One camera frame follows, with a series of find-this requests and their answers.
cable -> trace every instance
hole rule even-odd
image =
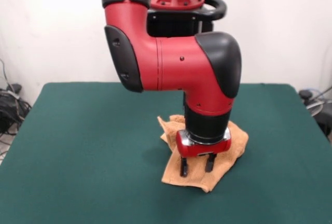
[[[0,143],[4,144],[4,145],[11,145],[10,143],[6,143],[6,142],[3,142],[2,140],[0,140]]]
[[[324,94],[326,94],[327,92],[332,90],[332,86],[329,87],[328,89],[326,89],[324,92],[320,93],[319,95],[315,96],[314,98],[311,99],[311,101],[314,101],[316,99],[318,99],[319,97],[323,96]]]
[[[321,94],[322,92],[316,88],[306,88],[304,90],[307,90],[307,91],[312,91],[312,92],[315,92],[317,93],[318,95]]]
[[[307,108],[307,110],[310,110],[310,109],[312,109],[314,107],[318,107],[319,106],[319,108],[316,111],[314,111],[314,112],[311,113],[311,117],[314,117],[314,116],[316,116],[317,114],[319,114],[323,110],[323,107],[324,107],[325,104],[330,104],[330,103],[332,103],[332,100],[319,101],[319,102],[313,103],[311,105],[308,105],[306,108]]]
[[[31,105],[15,94],[13,86],[9,83],[5,63],[2,59],[3,77],[8,84],[7,89],[0,89],[0,134],[15,136],[19,131],[23,121],[31,110]]]
[[[0,157],[3,156],[4,154],[6,154],[7,152],[8,152],[8,150],[6,150],[6,151],[0,153]]]
[[[308,105],[308,106],[307,106],[307,110],[312,109],[312,108],[314,108],[314,107],[316,107],[316,106],[321,106],[321,105],[330,104],[330,103],[332,103],[332,100],[328,100],[328,101],[319,101],[319,102],[313,103],[313,104],[311,104],[311,105]]]

towel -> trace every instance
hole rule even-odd
[[[161,117],[158,117],[158,121],[164,131],[161,139],[167,143],[172,151],[161,181],[175,186],[198,187],[205,193],[211,192],[221,178],[234,166],[236,160],[244,154],[249,139],[245,131],[229,121],[231,147],[228,151],[218,154],[213,170],[209,173],[205,172],[208,156],[188,158],[188,176],[181,177],[181,156],[176,147],[176,133],[185,129],[185,118],[182,115],[172,115],[169,121],[164,121]]]

white wall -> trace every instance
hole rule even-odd
[[[332,0],[225,0],[216,30],[243,54],[243,82],[332,83]],[[33,103],[50,81],[118,81],[101,0],[0,0],[0,57]]]

orange towel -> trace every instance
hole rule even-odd
[[[182,115],[170,116],[170,121],[165,122],[160,117],[158,121],[164,130],[161,139],[164,140],[173,151],[166,166],[162,182],[176,186],[198,187],[208,193],[214,189],[220,179],[235,164],[236,160],[244,154],[249,136],[233,122],[229,122],[228,128],[232,136],[232,144],[228,151],[218,154],[215,159],[212,172],[205,172],[207,156],[189,158],[188,176],[180,176],[181,157],[176,148],[176,132],[185,128],[185,119]]]

black cable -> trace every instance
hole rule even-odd
[[[0,157],[1,157],[2,155],[6,154],[7,152],[8,152],[8,150],[6,150],[6,151],[0,153]]]
[[[20,120],[15,119],[15,117],[13,117],[11,114],[9,114],[7,111],[0,109],[0,113],[3,113],[6,115],[6,117],[8,117],[9,119],[11,119],[12,121],[14,121],[17,124],[20,124]]]
[[[10,143],[6,143],[6,142],[3,142],[2,140],[0,140],[0,143],[4,144],[4,145],[11,145]]]
[[[32,107],[15,94],[12,85],[8,82],[5,63],[2,59],[0,62],[3,66],[4,79],[8,88],[11,89],[8,91],[0,89],[0,133],[15,136]],[[9,132],[13,125],[15,125],[15,130]]]
[[[332,86],[329,87],[328,89],[326,89],[324,92],[320,93],[319,95],[315,96],[314,98],[312,98],[310,101],[314,101],[316,99],[318,99],[319,97],[323,96],[324,94],[328,93],[329,91],[332,90]]]

